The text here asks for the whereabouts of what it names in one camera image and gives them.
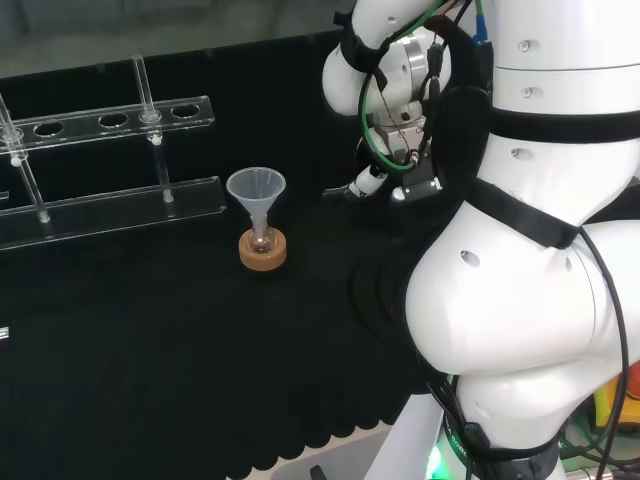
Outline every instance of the black table cloth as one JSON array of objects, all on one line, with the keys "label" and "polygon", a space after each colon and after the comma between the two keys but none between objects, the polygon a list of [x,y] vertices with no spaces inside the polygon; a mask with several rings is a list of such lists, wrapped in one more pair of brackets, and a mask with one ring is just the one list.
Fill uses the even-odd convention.
[{"label": "black table cloth", "polygon": [[[322,97],[337,41],[146,60],[154,99],[209,95],[216,115],[166,134],[171,179],[279,170],[287,189],[270,223],[289,257],[271,274],[244,269],[250,223],[230,198],[213,217],[0,252],[0,478],[243,478],[392,423],[422,391],[403,288],[457,200],[322,197],[358,170],[357,125]],[[129,62],[5,79],[0,92],[14,118],[138,101]],[[457,157],[481,153],[464,138],[468,105],[452,114]],[[32,168],[46,200],[155,182],[143,137],[37,152]],[[4,190],[28,202],[8,160]],[[634,217],[634,195],[602,218]]]}]

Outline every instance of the green light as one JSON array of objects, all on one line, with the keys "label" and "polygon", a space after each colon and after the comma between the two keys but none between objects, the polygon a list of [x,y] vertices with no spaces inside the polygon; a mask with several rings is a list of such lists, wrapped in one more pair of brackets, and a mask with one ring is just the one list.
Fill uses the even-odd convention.
[{"label": "green light", "polygon": [[447,464],[444,463],[442,459],[442,454],[440,453],[440,449],[436,445],[431,450],[431,454],[429,455],[429,460],[427,461],[427,472],[425,473],[425,480],[431,480],[434,478],[449,480],[451,478],[451,472],[447,468]]}]

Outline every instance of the test tube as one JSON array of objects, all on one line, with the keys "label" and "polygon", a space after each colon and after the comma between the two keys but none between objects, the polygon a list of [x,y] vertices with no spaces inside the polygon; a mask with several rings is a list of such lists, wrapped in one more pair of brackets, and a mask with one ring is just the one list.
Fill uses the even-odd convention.
[{"label": "test tube", "polygon": [[[143,108],[140,114],[140,120],[145,123],[156,123],[160,120],[160,112],[153,106],[151,88],[149,87],[149,79],[147,78],[147,70],[144,67],[142,55],[133,56],[133,66],[136,72],[138,93],[140,93],[140,103]],[[162,131],[160,129],[150,131],[147,133],[147,139],[153,145],[153,161],[156,165],[158,181],[162,188],[162,198],[165,203],[171,203],[173,202],[173,194],[171,193],[171,182],[169,181],[167,162],[165,161],[164,151],[162,150]]]},{"label": "test tube", "polygon": [[160,119],[160,114],[153,107],[151,89],[149,88],[149,79],[147,78],[147,70],[144,68],[144,59],[142,58],[142,55],[133,56],[133,66],[136,71],[136,80],[138,81],[140,102],[142,103],[142,108],[144,108],[140,118],[145,123],[157,122]]},{"label": "test tube", "polygon": [[9,110],[7,109],[6,103],[4,103],[2,95],[0,95],[0,123],[2,124],[2,140],[9,148],[11,165],[20,171],[22,182],[27,189],[31,203],[33,203],[33,206],[36,209],[38,220],[41,223],[49,223],[51,221],[51,217],[49,217],[47,207],[45,207],[44,202],[42,201],[42,195],[40,195],[38,184],[36,183],[36,179],[33,176],[31,167],[29,166],[29,156],[24,148],[22,148],[22,132],[17,130],[13,125],[11,115],[9,115]]}]

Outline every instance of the cable connector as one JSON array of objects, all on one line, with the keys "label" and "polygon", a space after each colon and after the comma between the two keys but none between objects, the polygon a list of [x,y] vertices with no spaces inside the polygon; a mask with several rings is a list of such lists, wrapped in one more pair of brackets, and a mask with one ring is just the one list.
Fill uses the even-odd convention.
[{"label": "cable connector", "polygon": [[484,21],[484,15],[476,15],[476,34],[473,36],[473,43],[483,44],[489,41],[489,33],[487,32],[487,23]]},{"label": "cable connector", "polygon": [[442,62],[444,58],[444,49],[439,43],[432,43],[427,50],[427,65],[429,66],[429,75],[431,77],[439,77],[442,71]]}]

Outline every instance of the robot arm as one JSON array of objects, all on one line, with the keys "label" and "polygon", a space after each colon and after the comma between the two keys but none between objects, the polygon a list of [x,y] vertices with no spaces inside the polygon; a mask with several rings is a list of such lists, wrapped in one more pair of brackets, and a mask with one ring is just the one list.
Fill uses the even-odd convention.
[{"label": "robot arm", "polygon": [[[437,3],[437,0],[360,1],[351,17],[353,32],[366,47],[378,49],[394,32]],[[389,79],[385,99],[390,108],[407,105],[415,100],[416,81],[419,85],[426,76],[426,52],[433,41],[433,35],[425,29],[419,29],[414,32],[414,36],[415,40],[394,43],[380,64]],[[446,65],[450,65],[448,60],[443,65],[443,85],[450,72],[450,67]],[[355,115],[358,112],[358,97],[364,78],[365,73],[347,63],[340,46],[327,57],[322,85],[327,102],[335,112],[342,115]],[[379,90],[371,92],[368,106],[369,113],[384,107]]]},{"label": "robot arm", "polygon": [[[375,49],[434,3],[361,0],[353,30]],[[640,112],[640,53],[629,47],[640,37],[638,15],[637,0],[496,1],[493,106],[505,122],[525,118],[536,131],[521,123],[492,133],[481,181],[574,227],[616,198],[639,169],[638,130],[625,136],[607,128],[620,118],[628,120],[625,127],[634,125]],[[397,67],[389,70],[383,93],[397,110],[413,97],[409,82],[393,77]],[[335,111],[357,111],[364,78],[340,48],[329,56],[323,86]],[[379,95],[372,86],[372,113],[384,107],[376,103]],[[570,125],[565,138],[550,133],[558,133],[558,122]],[[572,141],[580,136],[576,125],[597,127]],[[628,357],[638,361],[640,223],[587,230],[615,279]],[[466,421],[484,429],[491,448],[551,452],[529,458],[541,470],[531,477],[523,471],[524,478],[564,478],[551,450],[555,435],[581,401],[620,372],[616,319],[622,316],[614,313],[610,291],[580,239],[566,249],[546,247],[468,202],[412,274],[406,298],[411,335],[433,366],[460,375],[454,397]],[[449,468],[463,478],[464,464],[452,457],[458,468],[447,461]]]}]

